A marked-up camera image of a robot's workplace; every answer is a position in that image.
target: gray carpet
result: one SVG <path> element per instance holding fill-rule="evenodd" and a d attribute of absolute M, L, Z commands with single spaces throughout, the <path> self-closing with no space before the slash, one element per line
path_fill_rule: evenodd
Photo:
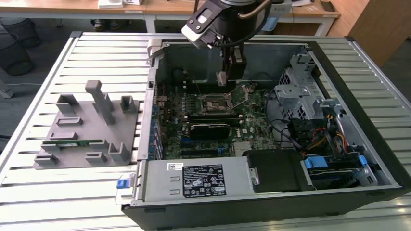
<path fill-rule="evenodd" d="M 64 19 L 63 27 L 56 27 L 59 20 L 35 19 L 36 30 L 42 38 L 42 45 L 28 49 L 29 56 L 36 69 L 28 74 L 12 77 L 0 70 L 0 78 L 7 84 L 15 83 L 43 83 L 54 62 L 59 56 L 62 48 L 68 40 L 72 31 L 94 32 L 90 20 Z M 184 21 L 158 21 L 156 30 L 159 33 L 179 33 Z M 115 32 L 146 32 L 146 24 L 142 20 L 134 20 L 132 24 Z M 398 52 L 394 54 L 383 71 L 408 99 L 411 99 L 411 42 L 406 41 Z M 0 135 L 12 135 L 33 100 L 40 86 L 17 85 L 11 86 L 15 91 L 12 99 L 0 98 Z M 7 144 L 5 139 L 0 139 L 0 150 Z"/>

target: silver ribbed surface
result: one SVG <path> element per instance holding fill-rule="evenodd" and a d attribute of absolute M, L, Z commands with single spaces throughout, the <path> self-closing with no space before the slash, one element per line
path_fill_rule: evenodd
<path fill-rule="evenodd" d="M 138 225 L 115 203 L 116 179 L 136 170 L 126 167 L 32 169 L 39 145 L 48 132 L 60 93 L 74 93 L 80 101 L 91 100 L 84 91 L 90 79 L 103 82 L 103 92 L 118 100 L 132 95 L 144 100 L 150 67 L 146 64 L 151 38 L 182 38 L 180 35 L 84 33 L 71 38 L 28 113 L 0 156 L 0 229 L 1 230 L 96 230 L 138 231 Z M 336 67 L 366 113 L 411 172 L 411 110 L 390 81 L 370 68 L 370 61 L 342 38 L 268 37 L 259 40 L 315 40 Z M 331 87 L 322 77 L 326 88 Z M 136 127 L 138 147 L 140 125 Z M 408 196 L 372 203 L 346 215 L 259 222 L 195 230 L 410 230 Z"/>

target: wire mesh trash bin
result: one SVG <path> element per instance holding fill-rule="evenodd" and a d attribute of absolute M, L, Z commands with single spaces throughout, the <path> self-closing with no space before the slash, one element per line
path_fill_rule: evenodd
<path fill-rule="evenodd" d="M 17 41 L 17 35 L 0 33 L 0 68 L 11 76 L 20 76 L 35 67 L 27 51 Z"/>
<path fill-rule="evenodd" d="M 29 18 L 0 18 L 0 24 L 8 33 L 19 36 L 19 43 L 24 48 L 35 47 L 40 44 L 35 23 Z"/>

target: power supply label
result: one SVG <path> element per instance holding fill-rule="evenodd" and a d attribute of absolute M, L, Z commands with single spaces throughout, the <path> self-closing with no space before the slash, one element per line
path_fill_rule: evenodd
<path fill-rule="evenodd" d="M 183 196 L 186 198 L 224 195 L 223 165 L 183 167 Z"/>

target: shoe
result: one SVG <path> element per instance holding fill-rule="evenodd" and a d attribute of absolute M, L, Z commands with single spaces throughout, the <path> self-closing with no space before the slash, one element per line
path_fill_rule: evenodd
<path fill-rule="evenodd" d="M 104 29 L 106 29 L 104 20 L 96 19 L 95 20 L 95 31 L 103 31 Z"/>
<path fill-rule="evenodd" d="M 118 20 L 118 19 L 110 20 L 110 29 L 111 30 L 119 30 L 120 27 L 122 27 L 120 20 Z"/>

